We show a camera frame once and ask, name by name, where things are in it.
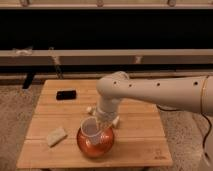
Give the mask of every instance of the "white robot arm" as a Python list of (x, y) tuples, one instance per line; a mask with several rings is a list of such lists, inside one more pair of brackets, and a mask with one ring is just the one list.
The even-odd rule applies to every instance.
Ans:
[[(213, 116), (213, 77), (186, 77), (170, 79), (129, 79), (125, 72), (116, 72), (101, 78), (97, 83), (100, 99), (96, 117), (99, 122), (110, 123), (117, 116), (123, 98), (143, 100)], [(213, 134), (209, 135), (200, 169), (212, 171)]]

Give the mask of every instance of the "sponge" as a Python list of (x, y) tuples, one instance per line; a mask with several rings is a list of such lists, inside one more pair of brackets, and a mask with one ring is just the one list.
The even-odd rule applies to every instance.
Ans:
[(46, 141), (49, 147), (53, 147), (66, 137), (67, 133), (65, 130), (62, 127), (59, 127), (47, 135)]

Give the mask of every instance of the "concrete floor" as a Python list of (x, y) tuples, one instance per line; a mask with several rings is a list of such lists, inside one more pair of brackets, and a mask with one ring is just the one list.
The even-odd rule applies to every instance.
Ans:
[[(9, 83), (10, 85), (0, 81), (0, 171), (16, 170), (17, 158), (42, 89), (42, 83), (33, 84), (27, 90), (23, 90), (21, 84)], [(206, 122), (201, 116), (185, 111), (160, 111), (160, 114), (174, 164), (172, 167), (156, 167), (147, 170), (196, 170), (202, 153), (202, 134), (206, 131)], [(112, 170), (135, 171), (142, 168), (113, 168)]]

